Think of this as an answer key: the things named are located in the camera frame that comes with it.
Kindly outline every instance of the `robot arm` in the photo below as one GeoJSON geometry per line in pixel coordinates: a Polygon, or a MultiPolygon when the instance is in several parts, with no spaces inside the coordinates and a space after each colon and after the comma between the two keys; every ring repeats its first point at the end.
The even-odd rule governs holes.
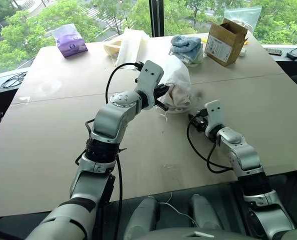
{"type": "Polygon", "coordinates": [[[216,141],[241,183],[243,198],[249,206],[248,221],[254,233],[258,237],[266,235],[271,240],[284,231],[294,230],[292,219],[277,192],[271,188],[255,149],[243,135],[224,126],[220,101],[207,103],[200,113],[207,122],[206,136],[216,141]]]}
{"type": "Polygon", "coordinates": [[[166,109],[157,100],[169,89],[158,85],[163,74],[160,66],[148,60],[141,66],[135,90],[113,95],[98,111],[70,187],[70,200],[55,208],[28,240],[92,239],[97,209],[111,198],[115,181],[111,172],[128,123],[142,109],[149,110],[154,105],[166,109]]]}

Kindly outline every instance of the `tissue box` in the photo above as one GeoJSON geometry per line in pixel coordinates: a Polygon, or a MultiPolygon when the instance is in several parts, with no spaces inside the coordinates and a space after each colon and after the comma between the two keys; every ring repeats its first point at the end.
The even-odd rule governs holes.
{"type": "Polygon", "coordinates": [[[205,52],[223,66],[232,64],[241,52],[247,33],[248,30],[245,27],[226,18],[221,25],[212,23],[205,52]]]}
{"type": "Polygon", "coordinates": [[[64,58],[88,50],[73,23],[60,26],[53,30],[52,35],[64,58]]]}

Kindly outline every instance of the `clear plastic bag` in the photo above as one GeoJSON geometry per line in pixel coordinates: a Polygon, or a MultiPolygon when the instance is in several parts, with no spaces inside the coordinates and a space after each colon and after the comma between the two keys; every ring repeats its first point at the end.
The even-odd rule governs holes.
{"type": "Polygon", "coordinates": [[[225,9],[224,18],[243,26],[253,33],[258,23],[261,10],[261,6],[225,9]]]}

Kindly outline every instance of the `blue towel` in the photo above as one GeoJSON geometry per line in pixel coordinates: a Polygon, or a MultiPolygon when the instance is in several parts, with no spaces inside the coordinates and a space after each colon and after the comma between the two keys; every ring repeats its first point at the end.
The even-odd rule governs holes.
{"type": "Polygon", "coordinates": [[[190,61],[188,63],[192,63],[201,53],[202,44],[199,37],[176,35],[170,42],[172,43],[170,50],[181,61],[186,59],[190,61]]]}

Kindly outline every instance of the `brown cardboard box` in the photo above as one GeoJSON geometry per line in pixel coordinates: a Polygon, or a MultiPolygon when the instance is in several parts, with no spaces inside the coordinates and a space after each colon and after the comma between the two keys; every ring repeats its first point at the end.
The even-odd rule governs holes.
{"type": "Polygon", "coordinates": [[[212,23],[205,52],[223,66],[232,64],[241,52],[247,33],[248,30],[245,27],[226,18],[221,25],[212,23]]]}

